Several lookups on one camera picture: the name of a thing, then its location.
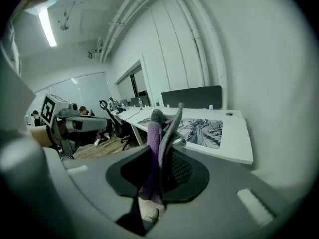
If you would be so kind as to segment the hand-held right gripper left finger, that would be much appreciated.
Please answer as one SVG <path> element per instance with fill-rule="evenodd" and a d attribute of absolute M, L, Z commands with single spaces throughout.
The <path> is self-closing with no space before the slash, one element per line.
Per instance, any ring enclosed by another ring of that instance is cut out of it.
<path fill-rule="evenodd" d="M 106 172 L 106 180 L 116 194 L 133 199 L 130 211 L 121 216 L 116 223 L 125 229 L 144 236 L 144 228 L 138 193 L 149 177 L 151 170 L 151 148 L 146 146 L 132 155 L 112 164 Z"/>

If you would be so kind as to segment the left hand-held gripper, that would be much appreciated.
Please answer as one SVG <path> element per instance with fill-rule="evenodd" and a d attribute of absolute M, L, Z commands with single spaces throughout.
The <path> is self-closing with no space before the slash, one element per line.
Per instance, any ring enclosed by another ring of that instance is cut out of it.
<path fill-rule="evenodd" d="M 76 103 L 53 94 L 45 94 L 40 117 L 46 123 L 53 148 L 59 156 L 71 159 L 80 146 L 88 145 L 97 131 L 107 126 L 105 118 L 80 115 Z"/>

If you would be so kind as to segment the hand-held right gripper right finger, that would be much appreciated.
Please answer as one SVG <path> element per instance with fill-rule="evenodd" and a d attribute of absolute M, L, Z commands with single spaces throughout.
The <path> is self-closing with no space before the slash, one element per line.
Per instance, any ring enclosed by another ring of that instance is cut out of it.
<path fill-rule="evenodd" d="M 187 203 L 208 185 L 209 171 L 184 149 L 171 148 L 160 169 L 160 191 L 165 204 Z"/>

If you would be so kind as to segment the purple grey cloth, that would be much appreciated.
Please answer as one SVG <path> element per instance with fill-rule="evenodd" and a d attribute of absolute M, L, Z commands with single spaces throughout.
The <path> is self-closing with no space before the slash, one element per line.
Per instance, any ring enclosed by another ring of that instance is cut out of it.
<path fill-rule="evenodd" d="M 177 113 L 166 115 L 160 109 L 154 109 L 151 121 L 148 123 L 147 146 L 151 149 L 150 173 L 139 190 L 139 198 L 162 205 L 160 172 L 164 158 L 177 141 L 181 147 L 186 146 L 186 140 L 178 131 L 182 120 L 183 103 L 179 103 Z"/>

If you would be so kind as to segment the person's left forearm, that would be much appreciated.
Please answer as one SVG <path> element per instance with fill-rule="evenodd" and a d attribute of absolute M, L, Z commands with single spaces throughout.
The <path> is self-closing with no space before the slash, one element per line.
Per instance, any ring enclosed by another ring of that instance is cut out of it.
<path fill-rule="evenodd" d="M 28 130 L 31 133 L 33 139 L 41 147 L 50 147 L 53 145 L 50 140 L 50 137 L 48 136 L 46 126 L 38 126 L 38 127 L 28 126 Z"/>

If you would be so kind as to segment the black office chair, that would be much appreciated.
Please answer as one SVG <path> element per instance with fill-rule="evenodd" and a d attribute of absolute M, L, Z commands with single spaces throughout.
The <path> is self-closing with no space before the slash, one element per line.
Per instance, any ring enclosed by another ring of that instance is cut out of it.
<path fill-rule="evenodd" d="M 125 145 L 122 148 L 122 151 L 124 151 L 125 148 L 129 145 L 129 143 L 133 140 L 132 132 L 127 128 L 127 124 L 125 122 L 119 123 L 116 120 L 116 118 L 111 114 L 111 112 L 107 108 L 107 102 L 105 100 L 100 100 L 99 105 L 109 115 L 114 135 L 121 140 L 120 143 L 125 143 Z"/>

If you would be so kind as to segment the dark grey desk divider panel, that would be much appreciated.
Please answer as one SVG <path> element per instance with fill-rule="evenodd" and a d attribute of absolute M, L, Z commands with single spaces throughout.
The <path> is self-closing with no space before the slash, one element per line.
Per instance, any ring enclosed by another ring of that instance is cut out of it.
<path fill-rule="evenodd" d="M 222 109 L 220 85 L 162 92 L 161 95 L 164 105 L 172 108 L 183 103 L 183 107 L 188 109 L 208 109 L 210 105 L 216 110 Z"/>
<path fill-rule="evenodd" d="M 150 106 L 150 102 L 149 102 L 148 96 L 140 96 L 140 97 L 131 98 L 131 102 L 130 103 L 131 103 L 132 106 L 139 106 L 138 98 L 141 98 L 141 100 L 143 102 L 143 107 L 144 106 Z"/>

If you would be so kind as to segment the white roller blind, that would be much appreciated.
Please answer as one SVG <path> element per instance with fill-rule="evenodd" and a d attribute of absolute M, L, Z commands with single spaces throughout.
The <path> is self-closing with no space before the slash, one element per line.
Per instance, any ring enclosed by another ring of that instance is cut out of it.
<path fill-rule="evenodd" d="M 145 84 L 145 80 L 144 80 L 143 71 L 142 71 L 141 66 L 138 67 L 133 72 L 133 76 L 134 76 L 135 84 L 137 87 L 137 91 L 138 92 L 146 91 L 147 88 L 146 88 L 146 84 Z"/>

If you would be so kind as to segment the white ceiling junction box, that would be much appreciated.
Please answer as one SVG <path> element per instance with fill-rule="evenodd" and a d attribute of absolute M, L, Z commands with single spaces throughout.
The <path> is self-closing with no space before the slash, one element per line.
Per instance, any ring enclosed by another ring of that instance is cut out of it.
<path fill-rule="evenodd" d="M 102 52 L 103 44 L 104 44 L 103 42 L 104 42 L 104 38 L 99 37 L 97 40 L 97 47 L 90 49 L 88 51 L 88 58 L 89 59 L 95 58 L 96 54 L 100 54 Z"/>

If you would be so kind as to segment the person's white shirt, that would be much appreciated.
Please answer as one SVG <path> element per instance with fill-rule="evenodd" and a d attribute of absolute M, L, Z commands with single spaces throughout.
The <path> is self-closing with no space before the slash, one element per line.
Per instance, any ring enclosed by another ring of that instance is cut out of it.
<path fill-rule="evenodd" d="M 25 115 L 34 98 L 21 77 L 21 59 L 10 20 L 0 38 L 0 130 L 31 136 Z"/>

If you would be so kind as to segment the long ceiling light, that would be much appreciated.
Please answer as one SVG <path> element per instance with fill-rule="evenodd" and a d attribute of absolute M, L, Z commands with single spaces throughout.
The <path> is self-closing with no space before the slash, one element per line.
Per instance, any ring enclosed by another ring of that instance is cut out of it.
<path fill-rule="evenodd" d="M 42 12 L 39 13 L 39 20 L 43 29 L 43 32 L 45 34 L 45 37 L 50 45 L 50 47 L 57 46 L 52 27 L 50 24 L 50 19 L 48 15 L 48 10 L 44 9 Z"/>

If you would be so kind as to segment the white ceiling pipe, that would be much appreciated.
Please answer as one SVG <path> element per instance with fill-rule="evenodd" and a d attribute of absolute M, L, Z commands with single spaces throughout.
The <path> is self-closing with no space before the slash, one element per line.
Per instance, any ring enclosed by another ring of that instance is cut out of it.
<path fill-rule="evenodd" d="M 130 20 L 151 0 L 124 0 L 115 13 L 113 19 L 109 22 L 109 28 L 106 36 L 103 37 L 103 46 L 99 58 L 100 63 L 104 63 L 116 39 L 124 30 Z"/>

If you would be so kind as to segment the white wall pipe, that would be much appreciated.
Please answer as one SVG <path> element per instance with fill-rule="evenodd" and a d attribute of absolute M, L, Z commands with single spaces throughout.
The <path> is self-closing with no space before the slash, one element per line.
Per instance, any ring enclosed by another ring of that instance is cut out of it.
<path fill-rule="evenodd" d="M 195 58 L 200 64 L 200 84 L 202 86 L 211 85 L 210 74 L 209 74 L 209 65 L 208 65 L 208 56 L 204 48 L 204 42 L 199 33 L 195 19 L 187 6 L 184 0 L 174 0 L 177 2 L 177 6 L 181 9 L 182 16 L 186 20 L 186 25 L 191 37 L 193 37 L 193 48 L 196 49 Z M 225 59 L 221 47 L 221 43 L 216 32 L 216 29 L 205 10 L 203 4 L 200 0 L 191 0 L 195 6 L 195 15 L 199 15 L 204 22 L 204 27 L 206 27 L 208 33 L 208 41 L 212 46 L 212 55 L 211 59 L 213 61 L 213 69 L 217 72 L 217 81 L 218 85 L 222 87 L 222 108 L 227 109 L 228 106 L 228 81 L 227 81 L 227 72 Z"/>

